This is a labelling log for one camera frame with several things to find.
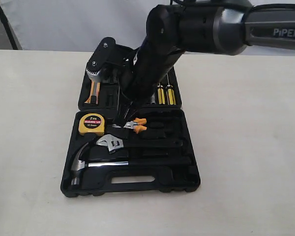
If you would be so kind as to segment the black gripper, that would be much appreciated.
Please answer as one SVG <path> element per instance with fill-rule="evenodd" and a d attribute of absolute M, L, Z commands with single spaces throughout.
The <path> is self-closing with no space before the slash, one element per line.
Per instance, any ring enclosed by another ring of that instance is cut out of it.
<path fill-rule="evenodd" d="M 122 92 L 118 93 L 115 125 L 125 125 L 132 118 L 182 54 L 177 48 L 161 54 L 150 44 L 142 44 L 129 54 L 119 79 Z"/>

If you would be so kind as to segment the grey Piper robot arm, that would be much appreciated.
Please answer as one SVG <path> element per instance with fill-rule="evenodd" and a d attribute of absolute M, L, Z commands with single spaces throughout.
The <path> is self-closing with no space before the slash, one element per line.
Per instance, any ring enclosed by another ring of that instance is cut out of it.
<path fill-rule="evenodd" d="M 125 59 L 115 124 L 131 120 L 182 54 L 234 56 L 249 46 L 295 50 L 295 3 L 176 0 L 157 5 L 148 14 L 142 44 Z"/>

